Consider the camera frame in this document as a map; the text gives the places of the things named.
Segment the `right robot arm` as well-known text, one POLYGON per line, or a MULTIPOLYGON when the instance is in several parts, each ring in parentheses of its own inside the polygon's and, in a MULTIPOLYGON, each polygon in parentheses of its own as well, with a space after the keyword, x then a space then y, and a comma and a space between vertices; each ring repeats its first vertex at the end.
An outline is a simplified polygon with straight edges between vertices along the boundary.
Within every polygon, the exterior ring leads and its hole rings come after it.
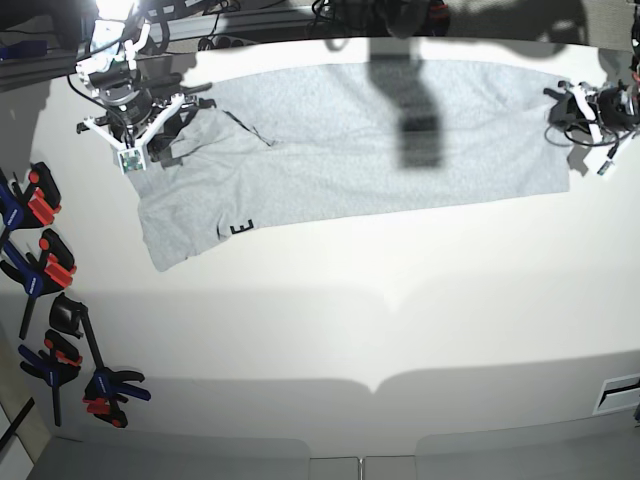
POLYGON ((212 85, 181 84, 180 73, 146 77, 137 56, 160 55, 170 43, 169 23, 206 9, 203 1, 97 1, 90 37, 78 47, 76 73, 87 94, 102 108, 88 116, 76 132, 92 131, 115 153, 124 174, 158 163, 164 168, 181 161, 171 143, 195 115, 216 105, 201 94, 212 85))

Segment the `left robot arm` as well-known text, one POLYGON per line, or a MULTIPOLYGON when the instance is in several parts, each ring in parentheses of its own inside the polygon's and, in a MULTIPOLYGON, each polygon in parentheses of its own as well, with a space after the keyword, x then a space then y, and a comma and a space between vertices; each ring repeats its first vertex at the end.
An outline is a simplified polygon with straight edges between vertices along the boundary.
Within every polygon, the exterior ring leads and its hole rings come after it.
POLYGON ((556 100, 549 124, 571 144, 588 149, 584 165, 602 178, 613 174, 620 154, 639 135, 639 3, 628 4, 634 8, 630 30, 632 81, 606 82, 600 87, 560 81, 557 90, 544 91, 556 100))

